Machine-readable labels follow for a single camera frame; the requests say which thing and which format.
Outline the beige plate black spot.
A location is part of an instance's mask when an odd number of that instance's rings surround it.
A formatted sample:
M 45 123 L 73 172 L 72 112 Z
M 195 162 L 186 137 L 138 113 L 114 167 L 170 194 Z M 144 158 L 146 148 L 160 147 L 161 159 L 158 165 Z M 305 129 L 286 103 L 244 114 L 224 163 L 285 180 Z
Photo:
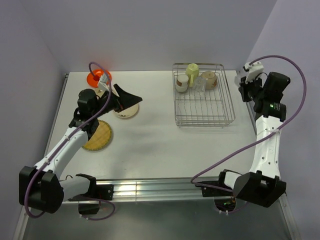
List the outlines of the beige plate black spot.
M 113 111 L 113 114 L 120 119 L 129 119 L 134 117 L 139 111 L 139 104 L 135 104 L 121 112 Z

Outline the beige ceramic bowl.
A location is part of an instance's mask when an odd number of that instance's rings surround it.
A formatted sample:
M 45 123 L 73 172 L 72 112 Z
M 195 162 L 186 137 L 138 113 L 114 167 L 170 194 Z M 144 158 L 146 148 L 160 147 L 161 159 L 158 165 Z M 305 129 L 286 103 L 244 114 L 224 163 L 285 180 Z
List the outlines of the beige ceramic bowl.
M 217 86 L 218 78 L 213 71 L 205 71 L 200 76 L 206 81 L 206 90 L 213 90 Z

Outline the yellow woven pattern plate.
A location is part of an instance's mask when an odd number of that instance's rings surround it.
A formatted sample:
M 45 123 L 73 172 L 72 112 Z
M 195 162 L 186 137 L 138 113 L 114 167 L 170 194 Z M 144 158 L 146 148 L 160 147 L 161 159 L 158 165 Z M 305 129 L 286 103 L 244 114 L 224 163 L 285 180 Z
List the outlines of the yellow woven pattern plate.
M 91 152 L 101 151 L 112 141 L 113 130 L 111 126 L 103 120 L 99 120 L 98 122 L 99 125 L 95 133 L 91 139 L 82 146 L 84 150 Z

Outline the wire dish rack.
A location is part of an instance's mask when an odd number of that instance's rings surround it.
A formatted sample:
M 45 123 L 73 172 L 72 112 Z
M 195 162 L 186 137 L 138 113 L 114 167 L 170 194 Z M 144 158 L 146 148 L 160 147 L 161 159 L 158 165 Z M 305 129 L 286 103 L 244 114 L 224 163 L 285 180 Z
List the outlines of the wire dish rack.
M 220 63 L 198 63 L 199 73 L 213 72 L 217 86 L 197 91 L 189 87 L 180 93 L 173 88 L 174 119 L 178 127 L 225 127 L 236 119 L 225 72 Z

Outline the clear plastic cup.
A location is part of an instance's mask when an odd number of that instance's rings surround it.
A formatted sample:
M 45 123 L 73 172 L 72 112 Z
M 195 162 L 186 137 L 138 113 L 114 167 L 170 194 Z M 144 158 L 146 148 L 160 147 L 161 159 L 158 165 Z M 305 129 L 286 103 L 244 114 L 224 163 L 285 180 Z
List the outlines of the clear plastic cup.
M 207 80 L 204 77 L 198 76 L 193 81 L 192 89 L 196 92 L 204 92 L 206 90 Z

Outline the metal tumbler cup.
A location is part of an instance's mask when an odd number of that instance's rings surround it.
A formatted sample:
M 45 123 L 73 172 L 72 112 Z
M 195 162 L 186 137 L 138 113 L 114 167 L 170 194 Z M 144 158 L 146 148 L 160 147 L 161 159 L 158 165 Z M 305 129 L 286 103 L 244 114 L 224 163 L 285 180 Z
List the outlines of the metal tumbler cup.
M 186 74 L 179 74 L 175 80 L 175 90 L 178 93 L 185 93 L 188 89 L 189 77 Z

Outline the pale green mug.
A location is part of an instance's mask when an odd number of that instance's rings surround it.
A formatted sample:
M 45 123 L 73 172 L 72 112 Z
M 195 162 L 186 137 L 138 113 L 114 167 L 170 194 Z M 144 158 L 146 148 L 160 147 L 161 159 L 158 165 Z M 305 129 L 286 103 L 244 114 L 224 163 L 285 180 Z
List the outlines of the pale green mug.
M 188 64 L 185 74 L 188 76 L 188 85 L 189 87 L 193 87 L 194 85 L 194 80 L 199 76 L 199 66 L 196 63 L 190 63 Z

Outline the clear glass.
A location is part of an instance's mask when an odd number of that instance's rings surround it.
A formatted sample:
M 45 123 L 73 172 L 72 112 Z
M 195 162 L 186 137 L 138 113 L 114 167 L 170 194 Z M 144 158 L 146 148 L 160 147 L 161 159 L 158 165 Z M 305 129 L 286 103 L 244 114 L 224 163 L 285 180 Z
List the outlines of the clear glass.
M 243 72 L 243 71 L 237 71 L 236 72 L 236 76 L 234 78 L 234 83 L 236 84 L 237 87 L 240 86 L 241 82 L 242 82 L 242 78 L 247 78 L 247 73 Z

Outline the beige floral plate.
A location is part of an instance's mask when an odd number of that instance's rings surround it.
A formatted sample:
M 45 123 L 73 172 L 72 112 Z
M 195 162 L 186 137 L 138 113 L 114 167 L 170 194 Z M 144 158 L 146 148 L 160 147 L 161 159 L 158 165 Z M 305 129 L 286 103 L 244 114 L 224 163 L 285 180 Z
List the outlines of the beige floral plate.
M 100 98 L 108 98 L 109 92 L 110 92 L 110 90 L 108 88 L 106 88 L 106 89 L 97 88 L 95 90 L 95 94 L 96 94 L 98 99 L 100 99 Z

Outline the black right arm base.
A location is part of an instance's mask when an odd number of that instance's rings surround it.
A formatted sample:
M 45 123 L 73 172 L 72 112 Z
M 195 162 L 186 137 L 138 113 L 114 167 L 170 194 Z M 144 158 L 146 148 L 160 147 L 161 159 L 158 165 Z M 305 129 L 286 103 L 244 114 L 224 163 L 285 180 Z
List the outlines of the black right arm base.
M 246 201 L 237 202 L 233 190 L 218 180 L 201 181 L 200 183 L 201 185 L 196 185 L 196 187 L 201 188 L 204 198 L 214 198 L 214 204 L 218 211 L 230 213 L 239 211 L 248 205 Z

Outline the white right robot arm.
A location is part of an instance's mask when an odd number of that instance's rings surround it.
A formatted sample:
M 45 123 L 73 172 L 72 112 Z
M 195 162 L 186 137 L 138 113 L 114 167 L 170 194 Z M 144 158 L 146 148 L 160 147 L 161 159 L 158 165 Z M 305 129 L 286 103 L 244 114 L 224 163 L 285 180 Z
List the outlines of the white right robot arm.
M 279 127 L 286 120 L 287 107 L 281 99 L 290 82 L 288 76 L 277 72 L 270 72 L 265 82 L 260 77 L 241 80 L 242 100 L 254 103 L 257 145 L 247 173 L 225 169 L 219 174 L 216 189 L 220 194 L 233 191 L 237 199 L 268 208 L 286 191 L 279 170 Z

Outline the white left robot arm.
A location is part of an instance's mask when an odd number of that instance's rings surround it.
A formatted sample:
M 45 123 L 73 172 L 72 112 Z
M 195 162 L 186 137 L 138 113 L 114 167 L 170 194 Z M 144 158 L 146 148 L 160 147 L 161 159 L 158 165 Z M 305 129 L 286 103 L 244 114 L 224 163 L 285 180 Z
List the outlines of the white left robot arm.
M 64 169 L 94 135 L 99 126 L 98 118 L 110 111 L 122 112 L 140 102 L 140 96 L 124 91 L 117 84 L 114 91 L 105 90 L 101 97 L 93 89 L 84 89 L 78 94 L 77 108 L 68 128 L 58 144 L 33 167 L 24 166 L 19 172 L 19 203 L 40 210 L 42 214 L 55 213 L 62 202 L 74 197 L 91 200 L 98 193 L 95 177 L 78 173 L 69 180 L 60 180 Z

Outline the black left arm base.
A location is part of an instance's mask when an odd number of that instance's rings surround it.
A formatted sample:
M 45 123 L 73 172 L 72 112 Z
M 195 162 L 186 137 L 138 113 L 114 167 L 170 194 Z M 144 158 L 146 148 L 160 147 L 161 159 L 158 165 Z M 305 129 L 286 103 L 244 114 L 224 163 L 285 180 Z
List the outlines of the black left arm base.
M 78 202 L 78 213 L 81 217 L 91 221 L 101 221 L 110 218 L 116 211 L 116 206 L 111 200 L 113 199 L 114 185 L 97 185 L 91 194 L 80 194 L 69 198 L 68 202 Z M 108 204 L 111 210 L 104 217 L 95 217 L 99 210 L 102 210 L 102 204 Z

